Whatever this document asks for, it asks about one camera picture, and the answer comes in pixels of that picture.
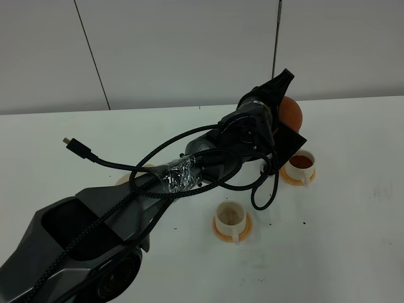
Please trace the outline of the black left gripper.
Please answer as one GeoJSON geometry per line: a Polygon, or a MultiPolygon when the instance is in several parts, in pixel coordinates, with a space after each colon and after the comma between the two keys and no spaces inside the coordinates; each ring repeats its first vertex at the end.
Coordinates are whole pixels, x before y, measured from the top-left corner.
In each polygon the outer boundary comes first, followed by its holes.
{"type": "Polygon", "coordinates": [[[253,88],[239,101],[235,110],[235,123],[242,138],[251,139],[256,133],[271,138],[277,131],[288,129],[280,117],[280,106],[294,75],[284,69],[270,81],[253,88]]]}

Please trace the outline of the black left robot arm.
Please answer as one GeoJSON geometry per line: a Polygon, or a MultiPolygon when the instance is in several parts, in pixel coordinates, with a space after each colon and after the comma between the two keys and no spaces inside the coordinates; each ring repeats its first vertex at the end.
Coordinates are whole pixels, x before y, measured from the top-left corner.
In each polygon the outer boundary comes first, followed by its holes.
{"type": "Polygon", "coordinates": [[[218,123],[193,129],[185,153],[147,167],[102,160],[71,138],[71,152],[104,167],[126,170],[129,180],[86,188],[37,211],[15,252],[1,267],[2,302],[108,302],[136,278],[150,232],[180,198],[229,187],[246,162],[265,169],[246,186],[255,192],[292,153],[275,134],[285,127],[280,106],[294,76],[282,71],[244,95],[218,123]]]}

